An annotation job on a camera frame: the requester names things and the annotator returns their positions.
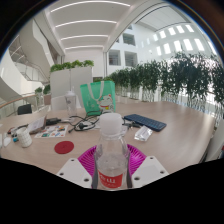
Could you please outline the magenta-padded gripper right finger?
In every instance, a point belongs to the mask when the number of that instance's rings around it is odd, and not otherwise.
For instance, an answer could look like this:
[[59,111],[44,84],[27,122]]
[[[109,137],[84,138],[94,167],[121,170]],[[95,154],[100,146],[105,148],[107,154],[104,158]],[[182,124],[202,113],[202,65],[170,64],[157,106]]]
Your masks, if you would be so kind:
[[128,149],[130,151],[127,174],[128,188],[140,188],[168,175],[155,156],[146,156],[132,145],[129,145]]

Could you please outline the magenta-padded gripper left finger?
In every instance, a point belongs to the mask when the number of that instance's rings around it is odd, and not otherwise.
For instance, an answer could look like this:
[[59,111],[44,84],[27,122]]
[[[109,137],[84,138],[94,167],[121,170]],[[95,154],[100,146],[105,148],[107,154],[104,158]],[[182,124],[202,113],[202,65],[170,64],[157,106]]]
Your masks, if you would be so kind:
[[91,147],[78,159],[70,158],[57,175],[84,188],[97,188],[97,171],[95,168],[96,147]]

